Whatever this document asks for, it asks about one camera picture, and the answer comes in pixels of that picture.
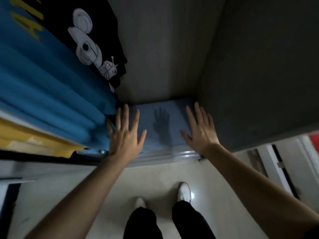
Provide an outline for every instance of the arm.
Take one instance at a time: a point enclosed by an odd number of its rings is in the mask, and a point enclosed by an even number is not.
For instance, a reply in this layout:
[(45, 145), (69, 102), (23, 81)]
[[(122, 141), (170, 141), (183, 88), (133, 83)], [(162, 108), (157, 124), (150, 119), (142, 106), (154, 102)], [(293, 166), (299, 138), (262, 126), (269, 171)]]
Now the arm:
[(138, 119), (139, 110), (129, 130), (129, 108), (125, 105), (123, 117), (119, 109), (115, 130), (108, 121), (110, 150), (107, 159), (58, 203), (25, 239), (84, 239), (86, 237), (116, 179), (143, 148), (146, 131), (142, 133), (138, 141)]
[(319, 225), (319, 215), (223, 148), (210, 114), (195, 103), (197, 122), (186, 108), (191, 128), (186, 142), (216, 167), (266, 235), (273, 238), (302, 238)]

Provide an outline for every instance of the leg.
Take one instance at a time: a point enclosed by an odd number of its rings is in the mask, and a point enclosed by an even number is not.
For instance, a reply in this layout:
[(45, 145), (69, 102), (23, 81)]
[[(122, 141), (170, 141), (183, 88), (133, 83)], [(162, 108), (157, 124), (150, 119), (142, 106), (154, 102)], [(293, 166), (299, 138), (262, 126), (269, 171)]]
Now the leg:
[(182, 239), (216, 239), (205, 218), (190, 204), (191, 193), (186, 183), (181, 183), (178, 198), (172, 210), (173, 222)]
[(156, 216), (152, 210), (139, 207), (133, 211), (126, 223), (123, 239), (154, 238), (163, 239), (162, 233), (156, 224)]

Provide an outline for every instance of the person's left hand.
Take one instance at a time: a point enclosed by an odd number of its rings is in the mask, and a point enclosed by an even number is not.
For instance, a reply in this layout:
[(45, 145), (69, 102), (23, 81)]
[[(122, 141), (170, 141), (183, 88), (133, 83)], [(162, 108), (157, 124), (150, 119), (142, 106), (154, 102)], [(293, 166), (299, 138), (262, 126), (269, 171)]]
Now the person's left hand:
[(132, 128), (129, 130), (129, 106), (125, 104), (124, 111), (121, 108), (118, 109), (115, 130), (111, 121), (107, 121), (110, 132), (109, 156), (116, 157), (117, 160), (123, 160), (126, 163), (131, 162), (138, 156), (143, 148), (147, 132), (144, 130), (138, 140), (138, 120), (139, 110), (136, 110)]

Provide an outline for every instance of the forearm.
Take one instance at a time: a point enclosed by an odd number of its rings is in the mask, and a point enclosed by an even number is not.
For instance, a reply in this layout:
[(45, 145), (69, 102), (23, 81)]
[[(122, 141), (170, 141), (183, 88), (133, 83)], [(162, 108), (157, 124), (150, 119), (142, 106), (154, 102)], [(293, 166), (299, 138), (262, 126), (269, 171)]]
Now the forearm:
[(301, 238), (319, 224), (319, 216), (221, 145), (205, 156), (233, 188), (269, 238)]
[(26, 239), (84, 239), (125, 166), (120, 159), (108, 157), (57, 204)]

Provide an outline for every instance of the person's right arm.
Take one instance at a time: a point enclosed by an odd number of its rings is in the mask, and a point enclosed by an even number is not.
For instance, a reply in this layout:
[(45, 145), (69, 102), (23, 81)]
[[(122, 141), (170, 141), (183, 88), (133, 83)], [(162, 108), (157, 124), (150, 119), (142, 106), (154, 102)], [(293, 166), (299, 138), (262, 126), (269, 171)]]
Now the person's right arm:
[(221, 146), (211, 115), (198, 103), (195, 103), (197, 122), (189, 107), (186, 112), (191, 137), (181, 131), (183, 138), (216, 167), (270, 239), (299, 239), (319, 225), (316, 212)]

